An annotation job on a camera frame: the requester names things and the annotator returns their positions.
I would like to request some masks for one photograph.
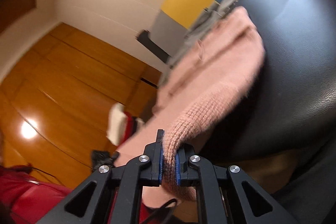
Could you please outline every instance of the screw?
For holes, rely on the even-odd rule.
[[[141,155],[141,156],[139,157],[139,160],[140,160],[141,162],[147,162],[147,161],[149,160],[149,157],[148,157],[147,155]]]
[[[240,168],[237,165],[231,165],[230,166],[230,171],[232,173],[238,173],[240,171]]]
[[[106,173],[110,170],[110,167],[108,167],[107,165],[102,165],[101,167],[99,167],[99,172],[101,173]]]
[[[193,155],[193,156],[190,157],[190,160],[192,162],[198,162],[198,161],[201,160],[201,158],[198,155]]]

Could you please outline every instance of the gray cloth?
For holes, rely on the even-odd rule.
[[[220,4],[214,2],[209,8],[203,10],[186,33],[182,47],[174,56],[168,59],[167,68],[162,73],[158,86],[162,86],[166,83],[171,69],[178,64],[197,41],[202,40],[206,36],[216,22],[230,13],[235,2],[236,0],[222,0]]]

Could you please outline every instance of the knit fabric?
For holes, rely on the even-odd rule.
[[[117,165],[142,154],[164,129],[165,172],[162,187],[143,190],[143,202],[159,207],[172,195],[195,199],[192,187],[177,187],[175,155],[179,146],[223,119],[246,96],[263,64],[264,48],[243,7],[220,21],[182,58],[157,94],[154,117],[118,148]]]

